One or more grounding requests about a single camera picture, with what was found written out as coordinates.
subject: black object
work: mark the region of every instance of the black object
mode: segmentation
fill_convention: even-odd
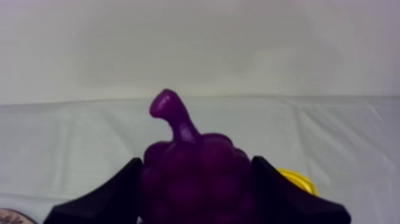
[[[88,195],[55,206],[44,224],[136,223],[142,161],[132,159],[110,181]],[[336,203],[289,182],[262,157],[252,160],[259,224],[349,224]]]
[[[260,223],[349,224],[344,206],[311,195],[289,182],[264,158],[252,160]]]
[[[133,158],[107,183],[71,202],[55,206],[44,224],[136,223],[142,161]]]

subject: purple grapes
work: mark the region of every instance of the purple grapes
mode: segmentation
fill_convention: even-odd
[[[150,111],[169,122],[174,137],[146,150],[140,204],[145,224],[254,224],[247,155],[224,135],[199,134],[173,91],[160,93]]]

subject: grape stem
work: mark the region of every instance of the grape stem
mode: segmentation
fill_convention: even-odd
[[[198,144],[201,135],[192,123],[189,113],[179,96],[170,89],[163,90],[150,106],[150,115],[168,122],[173,141]]]

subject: round object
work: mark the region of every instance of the round object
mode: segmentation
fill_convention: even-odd
[[[0,224],[36,224],[36,222],[19,211],[0,209]]]

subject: grape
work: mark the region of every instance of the grape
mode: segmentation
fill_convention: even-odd
[[[169,122],[173,140],[145,152],[139,206],[145,224],[255,224],[246,153],[225,135],[201,135],[172,91],[158,95],[150,113]]]
[[[233,168],[235,152],[232,145],[225,139],[205,139],[200,163],[202,171],[207,175],[217,175]]]
[[[160,163],[160,160],[163,157],[165,150],[169,147],[170,144],[170,142],[161,141],[150,145],[145,151],[145,164],[151,166]]]
[[[233,207],[242,192],[243,183],[235,174],[217,176],[211,181],[210,191],[213,203],[219,207]]]

